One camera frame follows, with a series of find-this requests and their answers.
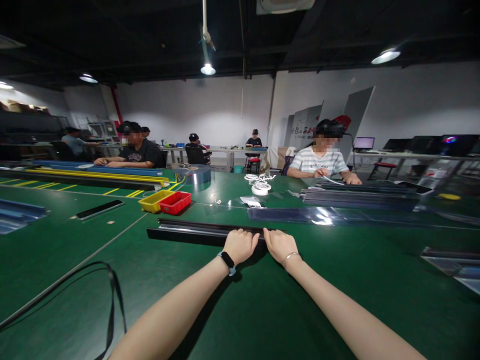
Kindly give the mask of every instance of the bracelet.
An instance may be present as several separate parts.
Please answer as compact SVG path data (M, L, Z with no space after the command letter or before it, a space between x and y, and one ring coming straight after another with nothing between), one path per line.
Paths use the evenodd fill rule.
M285 258L285 261L283 262L283 268L285 269L285 271L287 271L287 261L290 259L290 257L292 257L293 255L298 255L300 257L300 259L302 259L302 257L300 256L300 254L298 252L291 252L289 253L286 258Z

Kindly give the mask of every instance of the red stool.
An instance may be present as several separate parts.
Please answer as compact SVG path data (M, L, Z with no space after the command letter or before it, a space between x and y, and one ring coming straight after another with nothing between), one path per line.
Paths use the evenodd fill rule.
M248 158L248 167L247 167L247 172L249 174L252 173L252 167L255 165L255 172L257 174L260 174L260 159L258 157L249 157Z
M367 180L370 180L372 178L372 176L374 175L374 173L379 169L379 168L389 168L390 170L388 171L388 174L386 175L386 180L389 179L390 177L390 173L392 172L393 169L395 169L397 167L396 164L391 164L389 162L376 162L375 163L375 166L373 167L373 170L370 174L370 176L368 177Z

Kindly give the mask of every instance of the black shirt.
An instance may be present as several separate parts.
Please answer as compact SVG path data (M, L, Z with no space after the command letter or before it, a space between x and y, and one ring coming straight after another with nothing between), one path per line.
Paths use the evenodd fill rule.
M135 150L135 146L125 146L118 156L126 159L129 163L143 163L149 161L153 163L154 168L158 168L160 149L157 147L157 144L144 138L138 151Z
M186 148L200 148L202 150L207 150L207 148L203 145L197 144L196 142L189 142L185 145Z
M249 138L245 144L250 144L250 145L260 145L262 146L262 140L260 140L259 137L254 139L253 137Z

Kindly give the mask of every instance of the green table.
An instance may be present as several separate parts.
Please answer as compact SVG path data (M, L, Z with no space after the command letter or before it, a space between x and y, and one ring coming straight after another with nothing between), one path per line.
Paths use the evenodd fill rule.
M302 206L284 191L299 192L308 184L288 177L277 177L271 184L273 191L285 196L269 196L268 207ZM313 269L428 359L474 358L480 341L479 297L422 260L419 253L425 246L478 252L477 230L458 224L458 228L415 229L255 223L237 200L250 195L241 174L217 172L208 188L185 185L181 190L192 192L194 201L181 219L284 229L296 238ZM48 189L0 188L2 198L51 209L49 218L0 238L2 318L128 227L89 261L108 262L117 271L129 327L219 252L207 245L149 239L146 228L156 227L158 217L174 217L142 217L138 199L126 198L125 206L91 219L90 225L70 220L78 209L106 199L67 191L58 193L61 199L57 199L41 194L53 193ZM214 200L221 200L221 206L213 205ZM107 225L110 220L115 223ZM21 241L28 241L35 250L27 253ZM173 358L355 358L309 296L268 253L259 251L239 272L241 279L225 280L214 293ZM5 359L93 359L105 346L110 296L104 272L88 275L25 321L0 333L0 354ZM114 342L121 336L117 311Z

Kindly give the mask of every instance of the red plastic bin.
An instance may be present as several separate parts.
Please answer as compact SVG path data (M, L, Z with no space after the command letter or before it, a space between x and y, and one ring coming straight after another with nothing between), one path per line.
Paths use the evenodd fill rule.
M176 191L158 202L162 213L176 215L192 203L192 194Z

